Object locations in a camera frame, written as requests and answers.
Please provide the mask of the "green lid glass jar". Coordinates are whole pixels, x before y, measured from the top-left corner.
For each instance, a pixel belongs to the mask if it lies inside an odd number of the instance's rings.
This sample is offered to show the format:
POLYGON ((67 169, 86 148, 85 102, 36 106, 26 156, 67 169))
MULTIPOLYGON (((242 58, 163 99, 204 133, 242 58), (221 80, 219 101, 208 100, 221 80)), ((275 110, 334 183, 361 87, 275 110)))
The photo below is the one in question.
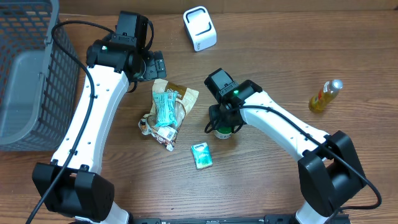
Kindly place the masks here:
POLYGON ((228 139, 231 137, 233 129, 232 127, 220 127, 214 130, 213 133, 218 139, 228 139))

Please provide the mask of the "teal wipes packet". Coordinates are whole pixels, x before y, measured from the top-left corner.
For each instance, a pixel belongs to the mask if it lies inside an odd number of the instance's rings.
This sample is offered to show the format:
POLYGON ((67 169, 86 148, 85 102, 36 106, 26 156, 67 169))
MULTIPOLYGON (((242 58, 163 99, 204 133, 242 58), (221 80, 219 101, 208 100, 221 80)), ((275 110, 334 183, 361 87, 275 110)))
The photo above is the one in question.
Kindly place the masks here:
POLYGON ((177 94, 174 91, 152 94, 156 109, 156 127, 178 125, 175 114, 177 94))

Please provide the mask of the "brown Panera snack bag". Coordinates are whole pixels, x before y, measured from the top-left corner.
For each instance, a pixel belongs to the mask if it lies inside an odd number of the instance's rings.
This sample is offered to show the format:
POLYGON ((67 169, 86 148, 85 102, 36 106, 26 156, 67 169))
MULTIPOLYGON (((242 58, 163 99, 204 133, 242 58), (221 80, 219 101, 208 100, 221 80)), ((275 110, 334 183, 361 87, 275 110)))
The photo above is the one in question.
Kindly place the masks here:
MULTIPOLYGON (((177 99, 175 103, 175 114, 178 125, 169 125, 175 129, 178 129, 184 118, 187 114, 192 110, 195 102, 197 101, 199 92, 196 90, 192 90, 191 88, 187 88, 183 85, 174 84, 167 80, 157 79, 155 80, 152 86, 152 94, 153 92, 162 93, 167 91, 174 91, 177 94, 177 99)), ((149 113, 144 115, 144 118, 154 115, 155 116, 155 124, 156 124, 156 109, 155 103, 152 96, 152 108, 149 113)))

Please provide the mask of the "green white tissue pack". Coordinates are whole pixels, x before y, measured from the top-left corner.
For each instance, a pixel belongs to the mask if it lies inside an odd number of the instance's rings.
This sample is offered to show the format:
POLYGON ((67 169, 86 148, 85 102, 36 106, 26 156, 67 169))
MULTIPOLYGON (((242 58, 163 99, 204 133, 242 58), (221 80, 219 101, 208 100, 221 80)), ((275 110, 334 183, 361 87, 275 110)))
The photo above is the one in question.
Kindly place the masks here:
POLYGON ((191 146, 195 165, 198 170, 211 167, 213 160, 211 158, 210 149, 206 142, 191 146))

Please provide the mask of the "small brown snack packet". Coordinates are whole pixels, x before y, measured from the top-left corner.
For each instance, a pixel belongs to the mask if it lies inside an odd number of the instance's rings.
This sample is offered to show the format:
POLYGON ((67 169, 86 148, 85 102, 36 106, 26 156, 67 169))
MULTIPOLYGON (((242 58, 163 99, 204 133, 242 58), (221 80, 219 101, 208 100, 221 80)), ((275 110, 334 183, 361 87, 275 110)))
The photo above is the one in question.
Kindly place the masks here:
POLYGON ((166 150, 172 152, 178 135, 178 130, 170 126, 155 127, 155 116, 151 115, 141 118, 138 122, 141 133, 145 136, 151 135, 166 150))

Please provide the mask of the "yellow drink bottle silver cap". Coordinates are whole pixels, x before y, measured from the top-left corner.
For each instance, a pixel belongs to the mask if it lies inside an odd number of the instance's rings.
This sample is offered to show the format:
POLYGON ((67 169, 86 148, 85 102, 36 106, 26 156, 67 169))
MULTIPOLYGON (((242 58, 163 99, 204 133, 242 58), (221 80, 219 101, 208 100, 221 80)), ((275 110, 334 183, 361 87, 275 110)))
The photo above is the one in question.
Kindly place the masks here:
POLYGON ((311 97, 308 103, 309 109, 315 113, 321 113, 338 96, 342 88, 343 82, 341 80, 327 81, 319 92, 311 97))

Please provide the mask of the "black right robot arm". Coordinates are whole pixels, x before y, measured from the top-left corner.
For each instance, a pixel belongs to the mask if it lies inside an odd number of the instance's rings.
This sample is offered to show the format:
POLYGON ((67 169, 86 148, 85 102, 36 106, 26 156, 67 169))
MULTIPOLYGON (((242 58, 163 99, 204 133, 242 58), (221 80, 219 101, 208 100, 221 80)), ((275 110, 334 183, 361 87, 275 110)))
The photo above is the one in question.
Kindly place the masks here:
POLYGON ((228 138, 245 124, 273 139, 297 162, 302 207, 290 223, 333 223, 344 203, 366 185, 350 137, 328 134, 290 114, 257 84, 235 82, 222 68, 204 81, 217 104, 209 108, 206 133, 228 138))

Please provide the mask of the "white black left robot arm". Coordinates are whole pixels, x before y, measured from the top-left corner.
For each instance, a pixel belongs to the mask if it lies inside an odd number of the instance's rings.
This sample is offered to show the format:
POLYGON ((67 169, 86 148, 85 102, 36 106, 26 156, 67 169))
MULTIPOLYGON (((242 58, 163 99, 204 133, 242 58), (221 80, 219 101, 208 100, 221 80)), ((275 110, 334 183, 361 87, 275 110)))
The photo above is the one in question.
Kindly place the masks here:
POLYGON ((150 50, 152 22, 123 11, 107 35, 88 47, 85 85, 70 127, 48 164, 34 167, 32 180, 47 210, 77 223, 132 223, 114 200, 114 185, 101 176, 103 152, 115 112, 139 82, 165 78, 161 52, 150 50))

